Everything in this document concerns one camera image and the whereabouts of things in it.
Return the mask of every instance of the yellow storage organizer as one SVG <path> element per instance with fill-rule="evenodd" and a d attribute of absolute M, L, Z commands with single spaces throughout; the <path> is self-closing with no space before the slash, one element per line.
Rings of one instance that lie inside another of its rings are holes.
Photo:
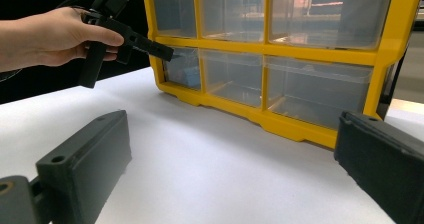
<path fill-rule="evenodd" d="M 158 88 L 334 148 L 343 110 L 379 118 L 420 0 L 144 0 Z"/>

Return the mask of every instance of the white tabletop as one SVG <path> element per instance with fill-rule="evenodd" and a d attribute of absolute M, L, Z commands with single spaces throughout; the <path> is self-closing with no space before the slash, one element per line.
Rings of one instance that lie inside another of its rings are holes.
<path fill-rule="evenodd" d="M 332 151 L 183 103 L 157 89 L 151 68 L 0 105 L 0 177 L 33 179 L 36 161 L 119 109 L 133 160 L 97 223 L 393 223 Z"/>

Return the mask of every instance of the human arm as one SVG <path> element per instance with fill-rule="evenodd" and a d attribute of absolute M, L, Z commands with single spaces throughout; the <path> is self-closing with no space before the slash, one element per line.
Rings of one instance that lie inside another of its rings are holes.
<path fill-rule="evenodd" d="M 83 10 L 59 8 L 18 20 L 0 21 L 0 72 L 36 65 L 59 66 L 87 55 L 86 42 L 109 46 L 104 60 L 116 59 L 124 38 L 81 21 Z"/>

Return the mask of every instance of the wrist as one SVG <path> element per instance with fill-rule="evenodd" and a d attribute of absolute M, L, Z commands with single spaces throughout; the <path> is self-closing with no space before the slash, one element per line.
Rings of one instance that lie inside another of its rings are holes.
<path fill-rule="evenodd" d="M 36 55 L 29 49 L 29 39 L 19 20 L 0 21 L 0 72 L 34 65 Z"/>

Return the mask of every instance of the dark background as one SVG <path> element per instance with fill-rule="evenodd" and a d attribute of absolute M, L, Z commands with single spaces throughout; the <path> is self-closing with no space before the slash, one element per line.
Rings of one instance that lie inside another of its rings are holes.
<path fill-rule="evenodd" d="M 0 20 L 13 20 L 44 13 L 64 0 L 0 0 Z M 147 22 L 143 0 L 130 0 L 117 18 L 146 36 Z M 60 67 L 35 66 L 23 69 L 13 78 L 0 82 L 0 104 L 28 98 L 77 85 L 83 59 L 73 60 Z M 104 62 L 99 80 L 149 66 L 148 56 L 133 51 L 130 62 Z"/>

